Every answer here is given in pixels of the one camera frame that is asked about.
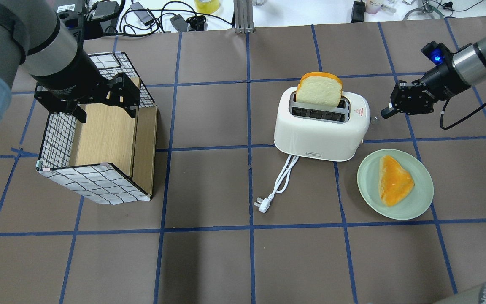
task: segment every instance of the white bottle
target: white bottle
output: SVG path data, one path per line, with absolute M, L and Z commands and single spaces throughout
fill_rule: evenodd
M 369 14 L 375 14 L 380 10 L 382 7 L 383 0 L 367 0 L 367 4 L 365 5 L 365 11 Z

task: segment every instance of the metal post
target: metal post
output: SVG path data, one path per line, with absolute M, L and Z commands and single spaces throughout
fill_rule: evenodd
M 252 0 L 234 0 L 235 32 L 254 33 Z

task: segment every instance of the bread slice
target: bread slice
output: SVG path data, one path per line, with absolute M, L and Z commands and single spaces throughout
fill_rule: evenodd
M 301 77 L 295 100 L 336 108 L 339 106 L 342 93 L 343 82 L 339 77 L 330 73 L 312 72 Z
M 380 158 L 380 198 L 386 206 L 395 206 L 413 189 L 413 179 L 390 155 Z

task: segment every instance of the green plate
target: green plate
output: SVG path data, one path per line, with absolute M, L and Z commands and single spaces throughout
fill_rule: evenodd
M 414 182 L 410 194 L 391 207 L 382 203 L 378 192 L 380 158 L 385 155 L 395 158 L 411 174 Z M 365 157 L 357 170 L 357 186 L 372 209 L 394 220 L 411 220 L 422 215 L 429 208 L 434 196 L 434 185 L 425 166 L 410 154 L 394 149 L 378 150 Z

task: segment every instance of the white sticker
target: white sticker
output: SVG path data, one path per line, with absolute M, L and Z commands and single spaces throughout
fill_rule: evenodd
M 69 5 L 62 5 L 57 7 L 57 12 L 62 12 L 64 10 L 71 10 L 73 11 L 76 7 L 76 4 L 69 4 Z

